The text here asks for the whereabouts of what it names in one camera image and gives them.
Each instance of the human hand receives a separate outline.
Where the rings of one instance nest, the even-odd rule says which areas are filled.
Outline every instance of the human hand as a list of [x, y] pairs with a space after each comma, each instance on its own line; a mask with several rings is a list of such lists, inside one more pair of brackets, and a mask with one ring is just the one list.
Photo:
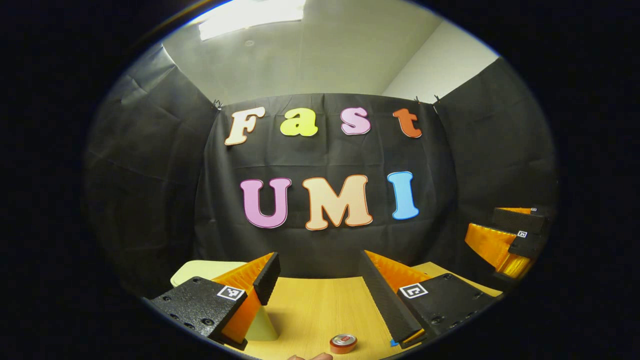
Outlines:
[[[293, 355], [292, 357], [288, 358], [287, 360], [304, 360], [304, 359], [302, 357], [300, 357], [300, 356]], [[314, 357], [313, 359], [309, 359], [309, 360], [333, 360], [333, 356], [327, 354], [326, 352], [323, 352], [322, 354], [319, 354], [318, 356]]]

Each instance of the wooden table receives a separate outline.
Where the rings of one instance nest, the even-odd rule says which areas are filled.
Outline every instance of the wooden table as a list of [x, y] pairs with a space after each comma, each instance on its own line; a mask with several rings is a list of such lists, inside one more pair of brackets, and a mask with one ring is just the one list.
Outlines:
[[[413, 268], [433, 277], [448, 272], [433, 263]], [[501, 294], [501, 291], [458, 277], [491, 296]], [[286, 360], [294, 354], [311, 359], [321, 352], [331, 354], [329, 340], [342, 333], [355, 335], [358, 344], [348, 354], [332, 354], [334, 359], [383, 359], [409, 349], [403, 350], [399, 345], [391, 347], [389, 330], [362, 277], [281, 277], [265, 308], [279, 338], [276, 341], [249, 341], [243, 351], [260, 359]]]

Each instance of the pink letter u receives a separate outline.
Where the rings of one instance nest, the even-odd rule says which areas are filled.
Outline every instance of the pink letter u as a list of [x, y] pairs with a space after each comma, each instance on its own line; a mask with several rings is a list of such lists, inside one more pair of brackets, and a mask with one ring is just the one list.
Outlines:
[[244, 191], [244, 214], [247, 220], [257, 227], [272, 229], [284, 224], [287, 220], [287, 188], [291, 186], [291, 179], [277, 177], [269, 182], [275, 193], [276, 210], [270, 217], [260, 211], [260, 180], [245, 180], [240, 183]]

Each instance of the red can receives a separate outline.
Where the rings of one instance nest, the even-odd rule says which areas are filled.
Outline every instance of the red can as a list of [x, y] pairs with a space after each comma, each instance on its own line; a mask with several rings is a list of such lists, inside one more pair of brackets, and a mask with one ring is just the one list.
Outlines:
[[329, 346], [334, 354], [346, 354], [353, 350], [357, 342], [358, 339], [351, 334], [340, 334], [329, 341]]

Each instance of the ceiling light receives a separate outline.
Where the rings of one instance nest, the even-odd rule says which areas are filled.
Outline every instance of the ceiling light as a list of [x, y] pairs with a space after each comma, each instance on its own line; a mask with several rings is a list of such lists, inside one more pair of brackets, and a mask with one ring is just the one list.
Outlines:
[[231, 0], [195, 18], [200, 39], [274, 22], [299, 21], [306, 0]]

